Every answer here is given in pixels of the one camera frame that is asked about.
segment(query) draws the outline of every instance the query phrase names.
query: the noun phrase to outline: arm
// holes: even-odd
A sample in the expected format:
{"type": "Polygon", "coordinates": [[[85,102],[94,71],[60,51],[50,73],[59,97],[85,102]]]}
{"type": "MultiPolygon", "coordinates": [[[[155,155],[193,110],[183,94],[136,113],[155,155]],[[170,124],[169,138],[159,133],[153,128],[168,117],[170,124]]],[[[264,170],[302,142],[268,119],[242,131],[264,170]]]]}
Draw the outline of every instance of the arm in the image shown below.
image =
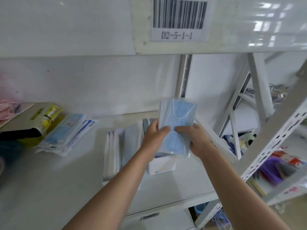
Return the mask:
{"type": "Polygon", "coordinates": [[[195,124],[194,127],[177,127],[176,131],[185,132],[190,137],[190,149],[194,155],[201,159],[235,230],[290,230],[236,174],[218,149],[210,142],[201,126],[195,124]]]}
{"type": "Polygon", "coordinates": [[[117,229],[170,127],[157,130],[158,119],[147,128],[140,149],[128,163],[68,222],[63,230],[117,229]]]}

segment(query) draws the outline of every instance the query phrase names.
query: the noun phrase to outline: forearm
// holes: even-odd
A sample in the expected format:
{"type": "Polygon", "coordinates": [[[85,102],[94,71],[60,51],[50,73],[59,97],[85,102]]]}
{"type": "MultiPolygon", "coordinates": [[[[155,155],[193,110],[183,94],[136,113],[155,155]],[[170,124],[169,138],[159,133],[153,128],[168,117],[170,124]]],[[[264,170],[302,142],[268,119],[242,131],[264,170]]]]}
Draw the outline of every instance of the forearm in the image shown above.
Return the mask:
{"type": "Polygon", "coordinates": [[[144,175],[150,154],[138,151],[63,230],[117,229],[144,175]]]}
{"type": "Polygon", "coordinates": [[[202,163],[235,230],[289,230],[289,227],[236,174],[214,145],[208,144],[204,148],[202,163]]]}

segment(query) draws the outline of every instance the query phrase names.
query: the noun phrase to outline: right hand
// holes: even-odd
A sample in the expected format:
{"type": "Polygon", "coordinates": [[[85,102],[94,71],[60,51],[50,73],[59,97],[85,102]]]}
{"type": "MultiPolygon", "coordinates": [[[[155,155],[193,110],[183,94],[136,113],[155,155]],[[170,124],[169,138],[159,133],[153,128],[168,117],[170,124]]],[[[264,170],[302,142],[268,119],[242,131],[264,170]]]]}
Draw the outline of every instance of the right hand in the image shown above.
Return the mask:
{"type": "Polygon", "coordinates": [[[194,123],[194,126],[179,126],[175,127],[178,133],[186,133],[190,138],[190,150],[192,153],[200,157],[204,148],[211,143],[210,139],[205,133],[205,129],[194,123]]]}

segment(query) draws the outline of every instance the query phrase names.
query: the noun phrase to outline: hand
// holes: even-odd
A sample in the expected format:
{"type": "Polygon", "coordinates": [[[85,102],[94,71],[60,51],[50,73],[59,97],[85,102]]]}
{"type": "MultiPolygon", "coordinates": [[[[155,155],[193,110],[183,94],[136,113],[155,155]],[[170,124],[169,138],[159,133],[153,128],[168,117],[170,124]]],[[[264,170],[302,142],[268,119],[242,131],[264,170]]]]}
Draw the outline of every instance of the hand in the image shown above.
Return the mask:
{"type": "Polygon", "coordinates": [[[158,129],[158,119],[155,119],[147,128],[143,143],[140,147],[140,150],[144,150],[150,153],[152,160],[154,155],[159,150],[164,138],[171,131],[169,126],[164,127],[163,129],[158,129]]]}
{"type": "Polygon", "coordinates": [[[204,148],[211,143],[210,139],[205,133],[205,129],[194,123],[194,126],[179,126],[175,127],[175,131],[178,133],[186,133],[190,138],[190,150],[192,153],[200,157],[204,148]]]}

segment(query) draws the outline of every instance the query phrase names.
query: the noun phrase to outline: left hand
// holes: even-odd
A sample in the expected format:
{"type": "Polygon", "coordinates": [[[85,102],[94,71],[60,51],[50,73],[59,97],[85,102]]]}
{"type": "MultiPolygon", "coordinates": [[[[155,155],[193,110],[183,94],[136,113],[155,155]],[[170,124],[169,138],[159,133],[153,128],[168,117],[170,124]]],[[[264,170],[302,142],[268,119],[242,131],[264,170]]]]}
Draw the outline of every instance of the left hand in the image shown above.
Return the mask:
{"type": "Polygon", "coordinates": [[[151,160],[160,148],[164,138],[171,131],[169,126],[158,129],[158,119],[155,119],[147,128],[140,150],[151,155],[151,160]]]}

